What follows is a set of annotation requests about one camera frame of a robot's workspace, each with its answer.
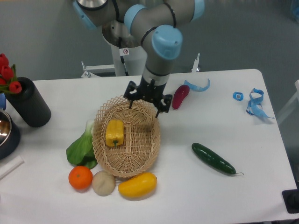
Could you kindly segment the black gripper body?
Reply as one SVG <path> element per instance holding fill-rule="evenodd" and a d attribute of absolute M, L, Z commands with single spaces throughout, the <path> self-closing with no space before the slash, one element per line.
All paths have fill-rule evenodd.
<path fill-rule="evenodd" d="M 165 86 L 166 84 L 156 85 L 156 81 L 154 79 L 147 82 L 144 78 L 142 78 L 139 85 L 130 81 L 125 90 L 124 98 L 129 101 L 144 100 L 152 103 L 157 110 L 161 111 L 161 113 L 168 113 L 172 102 L 172 95 L 163 94 Z"/>

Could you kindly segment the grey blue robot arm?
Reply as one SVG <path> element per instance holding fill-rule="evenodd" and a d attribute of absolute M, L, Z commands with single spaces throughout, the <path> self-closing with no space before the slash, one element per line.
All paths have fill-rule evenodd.
<path fill-rule="evenodd" d="M 97 28 L 109 22 L 124 24 L 129 35 L 147 54 L 139 85 L 129 82 L 124 98 L 144 100 L 168 112 L 172 95 L 164 95 L 169 74 L 180 54 L 183 36 L 180 25 L 198 19 L 205 10 L 203 0 L 164 0 L 147 8 L 139 0 L 75 0 L 73 6 L 87 26 Z"/>

